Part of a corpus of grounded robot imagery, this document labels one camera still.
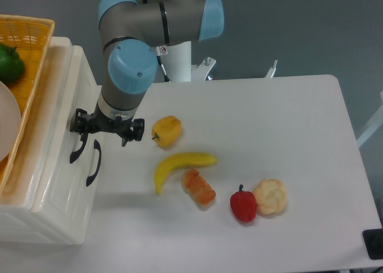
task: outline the yellow basket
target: yellow basket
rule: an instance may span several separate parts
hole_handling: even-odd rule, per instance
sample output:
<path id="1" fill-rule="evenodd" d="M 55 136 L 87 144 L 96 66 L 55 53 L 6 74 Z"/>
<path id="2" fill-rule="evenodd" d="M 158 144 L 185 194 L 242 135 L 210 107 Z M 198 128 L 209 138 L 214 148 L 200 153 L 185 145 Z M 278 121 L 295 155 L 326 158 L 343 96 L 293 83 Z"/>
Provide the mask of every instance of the yellow basket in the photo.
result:
<path id="1" fill-rule="evenodd" d="M 0 43 L 17 47 L 16 50 L 26 68 L 21 79 L 7 85 L 19 104 L 22 122 L 9 155 L 0 160 L 0 194 L 9 178 L 23 138 L 53 31 L 52 20 L 0 14 Z"/>

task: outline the green bell pepper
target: green bell pepper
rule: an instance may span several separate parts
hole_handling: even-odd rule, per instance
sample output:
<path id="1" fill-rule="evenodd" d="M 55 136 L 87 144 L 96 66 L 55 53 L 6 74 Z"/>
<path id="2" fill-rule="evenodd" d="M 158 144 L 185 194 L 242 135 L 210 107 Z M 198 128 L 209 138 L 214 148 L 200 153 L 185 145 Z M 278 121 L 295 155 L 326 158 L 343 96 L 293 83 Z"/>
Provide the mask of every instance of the green bell pepper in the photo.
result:
<path id="1" fill-rule="evenodd" d="M 0 81 L 11 83 L 18 80 L 24 72 L 25 65 L 16 52 L 16 47 L 0 43 Z"/>

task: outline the black handle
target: black handle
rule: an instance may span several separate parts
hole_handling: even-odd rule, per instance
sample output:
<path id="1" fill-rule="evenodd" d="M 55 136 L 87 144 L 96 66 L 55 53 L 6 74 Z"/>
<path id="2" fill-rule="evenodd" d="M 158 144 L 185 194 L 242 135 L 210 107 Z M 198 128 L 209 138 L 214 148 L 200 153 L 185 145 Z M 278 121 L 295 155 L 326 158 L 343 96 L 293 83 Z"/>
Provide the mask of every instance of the black handle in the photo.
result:
<path id="1" fill-rule="evenodd" d="M 96 172 L 95 172 L 93 175 L 88 176 L 88 177 L 86 178 L 86 186 L 87 186 L 87 187 L 90 186 L 90 185 L 94 182 L 94 180 L 96 179 L 96 176 L 97 176 L 97 174 L 98 174 L 98 171 L 100 170 L 100 165 L 101 165 L 101 156 L 102 156 L 102 153 L 101 153 L 101 145 L 100 145 L 100 143 L 99 143 L 96 139 L 95 139 L 95 144 L 94 144 L 94 146 L 95 146 L 95 149 L 97 149 L 98 152 L 99 152 L 98 162 L 97 162 L 97 168 L 96 168 Z"/>
<path id="2" fill-rule="evenodd" d="M 70 163 L 75 162 L 80 157 L 80 155 L 84 151 L 84 148 L 85 148 L 87 140 L 88 140 L 88 134 L 81 134 L 80 141 L 82 141 L 83 144 L 81 145 L 80 149 L 78 149 L 76 151 L 73 151 L 71 153 L 71 156 L 69 157 L 69 162 Z"/>

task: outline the cable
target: cable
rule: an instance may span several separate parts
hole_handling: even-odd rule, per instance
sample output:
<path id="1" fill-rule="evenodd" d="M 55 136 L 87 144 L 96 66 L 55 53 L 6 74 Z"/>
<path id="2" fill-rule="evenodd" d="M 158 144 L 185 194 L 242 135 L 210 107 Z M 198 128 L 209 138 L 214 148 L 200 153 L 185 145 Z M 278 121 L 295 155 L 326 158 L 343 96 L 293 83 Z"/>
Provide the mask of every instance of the cable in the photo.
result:
<path id="1" fill-rule="evenodd" d="M 164 79 L 165 79 L 165 83 L 170 83 L 171 80 L 170 80 L 170 78 L 168 77 L 168 75 L 166 74 L 165 67 L 164 67 L 163 64 L 162 64 L 161 56 L 157 56 L 157 61 L 158 61 L 159 66 L 161 67 L 162 74 L 163 74 L 163 77 L 164 77 Z"/>
<path id="2" fill-rule="evenodd" d="M 278 62 L 278 60 L 276 59 L 274 61 L 274 65 L 269 69 L 268 71 L 268 74 L 266 74 L 266 78 L 272 78 L 274 76 L 274 73 L 276 71 L 276 63 Z"/>

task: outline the yellow banana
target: yellow banana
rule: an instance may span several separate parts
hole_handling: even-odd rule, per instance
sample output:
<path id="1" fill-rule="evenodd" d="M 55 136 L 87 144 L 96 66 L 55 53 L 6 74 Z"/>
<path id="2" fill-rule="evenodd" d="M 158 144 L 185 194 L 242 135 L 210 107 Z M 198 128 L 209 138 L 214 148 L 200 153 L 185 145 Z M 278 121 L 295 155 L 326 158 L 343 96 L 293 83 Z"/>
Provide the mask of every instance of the yellow banana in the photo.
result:
<path id="1" fill-rule="evenodd" d="M 156 193 L 161 195 L 162 184 L 166 181 L 170 172 L 178 168 L 208 166 L 217 162 L 217 158 L 204 152 L 184 152 L 173 154 L 162 160 L 154 172 L 154 184 Z"/>

